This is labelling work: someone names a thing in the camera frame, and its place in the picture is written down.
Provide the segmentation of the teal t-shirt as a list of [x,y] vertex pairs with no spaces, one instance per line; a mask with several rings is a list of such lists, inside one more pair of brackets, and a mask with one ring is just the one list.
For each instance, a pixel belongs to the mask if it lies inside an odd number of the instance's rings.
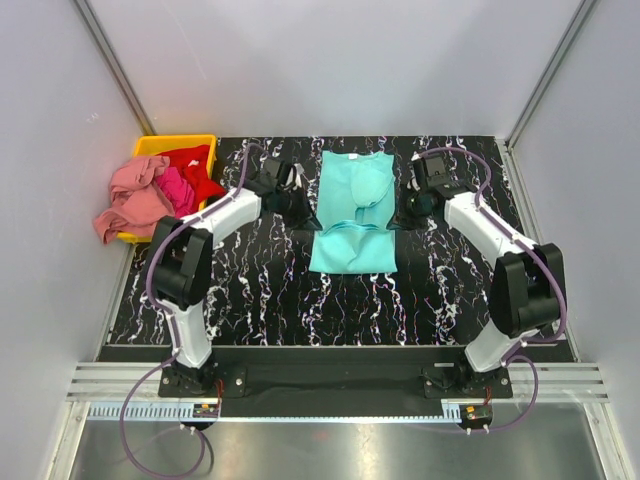
[[397,271],[394,157],[322,153],[317,219],[309,270],[324,274]]

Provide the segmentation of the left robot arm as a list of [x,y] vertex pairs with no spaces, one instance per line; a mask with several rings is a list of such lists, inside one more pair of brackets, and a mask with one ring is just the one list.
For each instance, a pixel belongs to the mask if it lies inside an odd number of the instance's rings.
[[302,167],[267,157],[240,185],[211,206],[176,219],[163,217],[147,256],[147,297],[164,313],[172,354],[163,381],[196,395],[221,385],[206,335],[204,301],[213,271],[213,249],[240,228],[265,214],[279,216],[292,230],[319,231],[306,195]]

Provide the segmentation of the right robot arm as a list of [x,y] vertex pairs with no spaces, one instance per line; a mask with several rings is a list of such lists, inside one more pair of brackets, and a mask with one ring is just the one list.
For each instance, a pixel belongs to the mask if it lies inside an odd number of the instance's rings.
[[564,260],[553,243],[539,244],[495,213],[480,188],[454,180],[445,167],[450,148],[416,155],[411,179],[400,190],[391,230],[412,231],[438,218],[459,232],[492,265],[490,319],[449,367],[425,370],[425,384],[441,395],[476,397],[495,387],[520,349],[540,331],[566,325]]

